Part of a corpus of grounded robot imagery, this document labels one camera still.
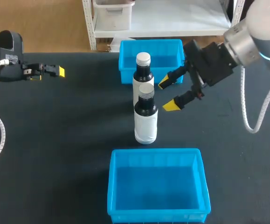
wooden floor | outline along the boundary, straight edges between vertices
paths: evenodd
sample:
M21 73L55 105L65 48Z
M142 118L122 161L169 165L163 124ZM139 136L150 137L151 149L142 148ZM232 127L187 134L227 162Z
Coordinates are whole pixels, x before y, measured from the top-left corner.
M0 31L21 34L25 52L87 52L81 0L0 0Z

bottle label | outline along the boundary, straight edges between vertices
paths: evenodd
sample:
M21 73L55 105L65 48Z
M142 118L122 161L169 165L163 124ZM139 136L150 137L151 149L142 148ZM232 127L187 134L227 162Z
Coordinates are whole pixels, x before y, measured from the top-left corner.
M141 144L150 144L157 138L158 111L149 117L135 112L135 138Z
M150 83L154 86L154 77L146 82L146 83ZM135 104L138 102L138 98L139 98L139 86L142 84L142 82L138 82L136 79L133 78L133 105L135 106Z

white plastic bin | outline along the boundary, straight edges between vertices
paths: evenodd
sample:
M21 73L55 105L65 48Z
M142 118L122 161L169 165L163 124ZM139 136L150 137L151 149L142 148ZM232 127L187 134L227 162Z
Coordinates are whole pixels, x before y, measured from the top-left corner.
M126 30L131 28L131 0L93 0L97 20L102 30Z

black mount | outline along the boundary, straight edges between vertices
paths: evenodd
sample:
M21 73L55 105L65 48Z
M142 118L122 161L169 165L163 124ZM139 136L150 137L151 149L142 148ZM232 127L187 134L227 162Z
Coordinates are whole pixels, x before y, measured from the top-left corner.
M8 30L0 32L0 60L8 59L12 62L11 66L0 66L1 82L41 79L45 73L51 76L59 75L57 65L25 62L23 51L23 40L20 34Z

robotic arm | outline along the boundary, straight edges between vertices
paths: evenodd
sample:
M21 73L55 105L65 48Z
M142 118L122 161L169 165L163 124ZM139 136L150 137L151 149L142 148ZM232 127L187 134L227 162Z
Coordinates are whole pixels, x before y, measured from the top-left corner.
M64 77L64 69L59 65L25 62L21 35L8 30L0 32L0 60L9 61L10 65L0 66L0 82L41 80L44 74Z
M270 69L270 0L256 0L245 20L224 34L225 42L200 49L195 41L184 45L185 66L169 72L159 83L164 89L186 72L192 87L164 105L167 111L181 110L195 98L201 99L205 86L213 86L233 73L238 65L248 66L262 57Z

